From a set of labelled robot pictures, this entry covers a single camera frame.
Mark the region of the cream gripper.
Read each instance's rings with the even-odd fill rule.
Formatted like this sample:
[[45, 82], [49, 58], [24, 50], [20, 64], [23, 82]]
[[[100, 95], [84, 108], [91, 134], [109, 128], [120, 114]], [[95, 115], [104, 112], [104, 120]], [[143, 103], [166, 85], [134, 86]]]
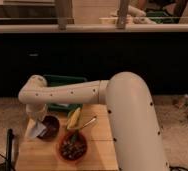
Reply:
[[42, 121], [47, 114], [47, 105], [46, 104], [37, 104], [26, 106], [27, 115], [34, 121]]

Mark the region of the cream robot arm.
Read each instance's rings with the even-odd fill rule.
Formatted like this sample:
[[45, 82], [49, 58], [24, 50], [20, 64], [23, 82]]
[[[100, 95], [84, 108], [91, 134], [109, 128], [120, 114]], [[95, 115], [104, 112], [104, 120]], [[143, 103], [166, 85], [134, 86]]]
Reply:
[[152, 96], [146, 82], [133, 72], [109, 80], [49, 87], [44, 77], [31, 76], [18, 94], [29, 114], [48, 103], [104, 104], [120, 171], [169, 171]]

